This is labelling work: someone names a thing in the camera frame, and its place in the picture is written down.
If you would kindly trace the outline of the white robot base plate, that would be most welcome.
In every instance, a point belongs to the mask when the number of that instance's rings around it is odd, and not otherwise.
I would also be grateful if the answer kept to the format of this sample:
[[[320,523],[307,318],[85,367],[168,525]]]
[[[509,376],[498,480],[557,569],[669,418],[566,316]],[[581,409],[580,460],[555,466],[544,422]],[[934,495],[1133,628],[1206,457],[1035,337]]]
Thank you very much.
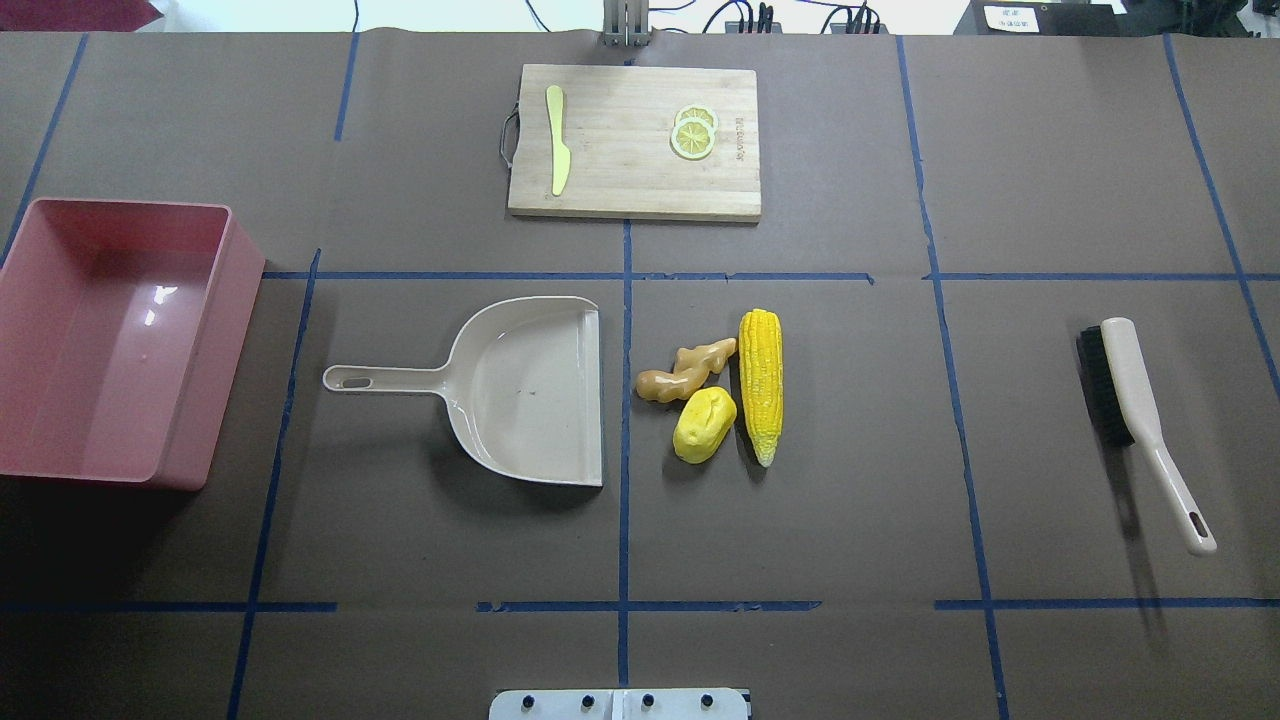
[[[502,691],[489,719],[751,719],[748,691],[728,687]]]

